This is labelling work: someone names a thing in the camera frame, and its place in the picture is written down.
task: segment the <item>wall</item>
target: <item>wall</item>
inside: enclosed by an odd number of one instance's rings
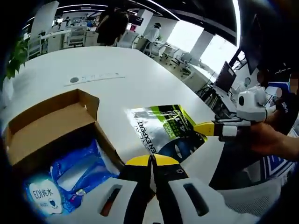
[[[244,65],[240,70],[235,71],[235,74],[237,75],[237,77],[235,78],[235,81],[233,83],[233,87],[237,87],[237,83],[239,81],[243,81],[245,80],[246,77],[249,77],[251,79],[250,85],[248,87],[253,87],[255,85],[258,84],[257,82],[257,73],[259,72],[258,69],[255,69],[254,72],[250,75],[249,74],[249,69],[248,69],[248,64]]]
[[[46,33],[50,31],[58,5],[58,1],[53,1],[43,5],[37,11],[32,24],[30,38],[37,37],[43,31]]]
[[[146,34],[147,32],[149,32],[149,30],[151,28],[153,28],[154,24],[157,23],[157,22],[159,22],[162,26],[161,29],[160,29],[160,35],[162,36],[162,41],[166,42],[178,21],[162,18],[162,17],[159,17],[159,16],[153,16],[150,19],[150,21],[148,23],[148,26],[146,27],[144,33]]]
[[[199,36],[198,40],[196,41],[194,47],[190,51],[190,54],[194,57],[194,59],[199,60],[204,51],[206,50],[207,46],[211,42],[212,38],[214,37],[213,34],[203,31]]]
[[[67,17],[69,17],[70,19],[74,18],[74,17],[85,17],[87,14],[91,15],[94,12],[88,12],[88,11],[82,11],[82,12],[74,12],[74,13],[64,13],[62,15],[63,20],[65,20]]]
[[[142,17],[143,21],[141,26],[137,26],[135,29],[136,33],[139,33],[140,35],[144,34],[145,29],[147,28],[151,17],[153,16],[153,13],[146,9],[141,9],[138,11],[137,16]]]

